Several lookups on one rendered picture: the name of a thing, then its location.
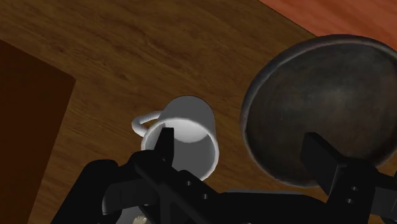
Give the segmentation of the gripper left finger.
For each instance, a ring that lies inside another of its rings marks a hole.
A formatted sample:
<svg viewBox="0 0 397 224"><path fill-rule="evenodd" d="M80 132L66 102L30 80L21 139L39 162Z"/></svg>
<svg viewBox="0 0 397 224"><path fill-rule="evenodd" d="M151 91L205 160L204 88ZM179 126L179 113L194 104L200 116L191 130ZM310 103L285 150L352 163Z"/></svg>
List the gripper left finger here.
<svg viewBox="0 0 397 224"><path fill-rule="evenodd" d="M134 208L151 224L221 224L219 195L188 171L177 171L174 130L161 130L154 150L135 152L119 166L94 160L80 173L51 224L116 224Z"/></svg>

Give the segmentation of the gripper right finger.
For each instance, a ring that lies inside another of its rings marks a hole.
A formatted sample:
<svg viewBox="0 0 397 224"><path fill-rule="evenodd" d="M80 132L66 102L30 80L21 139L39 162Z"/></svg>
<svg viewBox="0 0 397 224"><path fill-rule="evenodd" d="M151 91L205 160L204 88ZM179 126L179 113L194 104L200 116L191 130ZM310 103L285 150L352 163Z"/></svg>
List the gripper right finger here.
<svg viewBox="0 0 397 224"><path fill-rule="evenodd" d="M397 172L388 176L366 160L343 156L315 132L304 135L300 159L327 194L335 221L368 224L373 214L397 224Z"/></svg>

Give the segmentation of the white mug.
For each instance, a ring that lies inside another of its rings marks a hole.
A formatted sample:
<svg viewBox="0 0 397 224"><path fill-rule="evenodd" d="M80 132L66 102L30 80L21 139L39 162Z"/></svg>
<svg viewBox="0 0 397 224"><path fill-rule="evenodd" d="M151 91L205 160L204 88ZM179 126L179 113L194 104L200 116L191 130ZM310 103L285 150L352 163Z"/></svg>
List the white mug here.
<svg viewBox="0 0 397 224"><path fill-rule="evenodd" d="M219 147L214 114L210 105L199 97L177 97L161 111L134 118L131 126L143 138L142 150L155 148L162 128L173 128L172 167L177 171L189 171L203 181L218 164Z"/></svg>

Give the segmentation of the dark grey bowl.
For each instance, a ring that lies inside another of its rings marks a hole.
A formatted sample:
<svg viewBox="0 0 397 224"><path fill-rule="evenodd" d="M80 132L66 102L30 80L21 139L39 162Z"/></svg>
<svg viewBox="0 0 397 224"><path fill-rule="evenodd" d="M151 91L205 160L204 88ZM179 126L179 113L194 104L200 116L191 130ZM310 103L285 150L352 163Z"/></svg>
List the dark grey bowl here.
<svg viewBox="0 0 397 224"><path fill-rule="evenodd" d="M350 34L291 46L252 80L240 131L257 166L287 185L316 185L300 160L307 132L381 165L397 152L397 50Z"/></svg>

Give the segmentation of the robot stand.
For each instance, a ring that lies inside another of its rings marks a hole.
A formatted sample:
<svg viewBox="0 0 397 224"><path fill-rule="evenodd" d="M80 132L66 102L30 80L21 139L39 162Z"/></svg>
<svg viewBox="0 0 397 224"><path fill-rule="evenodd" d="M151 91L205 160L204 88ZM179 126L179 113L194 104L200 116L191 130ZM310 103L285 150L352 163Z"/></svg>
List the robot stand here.
<svg viewBox="0 0 397 224"><path fill-rule="evenodd" d="M27 224L74 84L0 40L0 224Z"/></svg>

